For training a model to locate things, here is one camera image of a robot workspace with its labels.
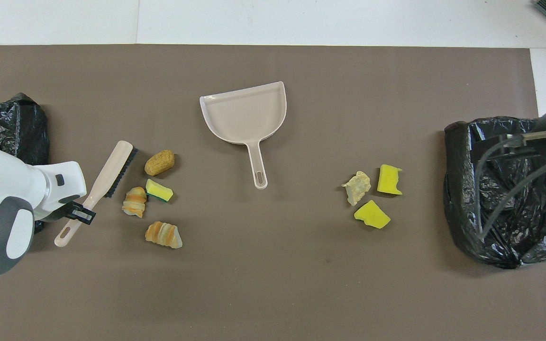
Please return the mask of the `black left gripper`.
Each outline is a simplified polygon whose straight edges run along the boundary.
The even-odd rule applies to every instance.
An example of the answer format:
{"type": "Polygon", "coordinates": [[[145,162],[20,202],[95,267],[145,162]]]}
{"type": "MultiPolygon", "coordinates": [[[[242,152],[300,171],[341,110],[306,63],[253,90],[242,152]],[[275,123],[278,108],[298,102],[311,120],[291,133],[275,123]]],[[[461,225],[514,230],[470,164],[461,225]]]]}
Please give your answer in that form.
{"type": "Polygon", "coordinates": [[[74,202],[79,196],[69,196],[62,199],[63,205],[43,218],[43,222],[55,222],[61,218],[69,218],[80,223],[90,225],[96,213],[83,205],[74,202]]]}

